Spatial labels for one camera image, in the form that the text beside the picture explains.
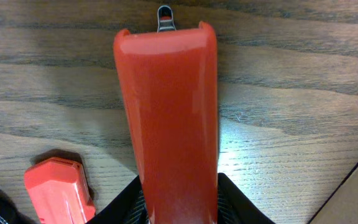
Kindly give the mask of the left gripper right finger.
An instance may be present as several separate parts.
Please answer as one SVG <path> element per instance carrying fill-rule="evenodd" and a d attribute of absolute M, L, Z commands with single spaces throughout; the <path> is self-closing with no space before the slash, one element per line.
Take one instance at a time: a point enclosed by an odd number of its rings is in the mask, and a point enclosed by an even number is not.
<path fill-rule="evenodd" d="M 275 224 L 224 173 L 218 174 L 218 224 Z"/>

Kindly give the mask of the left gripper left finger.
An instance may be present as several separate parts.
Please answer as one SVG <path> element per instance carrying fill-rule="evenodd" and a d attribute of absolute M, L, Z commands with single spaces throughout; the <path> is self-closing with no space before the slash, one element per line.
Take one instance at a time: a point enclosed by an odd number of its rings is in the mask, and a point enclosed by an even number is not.
<path fill-rule="evenodd" d="M 144 193 L 137 176 L 101 212 L 86 224 L 148 224 Z"/>

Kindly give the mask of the orange utility knife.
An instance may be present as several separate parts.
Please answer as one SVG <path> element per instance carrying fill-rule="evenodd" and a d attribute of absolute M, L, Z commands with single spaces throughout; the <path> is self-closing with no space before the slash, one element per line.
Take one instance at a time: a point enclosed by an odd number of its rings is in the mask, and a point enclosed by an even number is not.
<path fill-rule="evenodd" d="M 79 162 L 51 157 L 25 171 L 24 185 L 42 224 L 82 224 L 96 214 Z"/>

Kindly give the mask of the cardboard box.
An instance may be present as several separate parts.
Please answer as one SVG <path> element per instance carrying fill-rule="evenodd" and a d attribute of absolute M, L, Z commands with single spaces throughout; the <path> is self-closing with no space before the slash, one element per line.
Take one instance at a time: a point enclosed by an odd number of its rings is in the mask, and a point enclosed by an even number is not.
<path fill-rule="evenodd" d="M 358 224 L 358 163 L 316 212 L 310 223 Z"/>

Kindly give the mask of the orange lighter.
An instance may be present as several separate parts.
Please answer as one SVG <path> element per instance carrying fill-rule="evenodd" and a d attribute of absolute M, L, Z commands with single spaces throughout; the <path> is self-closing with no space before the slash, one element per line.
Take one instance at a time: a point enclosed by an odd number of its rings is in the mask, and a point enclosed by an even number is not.
<path fill-rule="evenodd" d="M 178 30 L 160 6 L 156 32 L 114 38 L 113 52 L 151 223 L 218 220 L 218 66 L 214 29 Z"/>

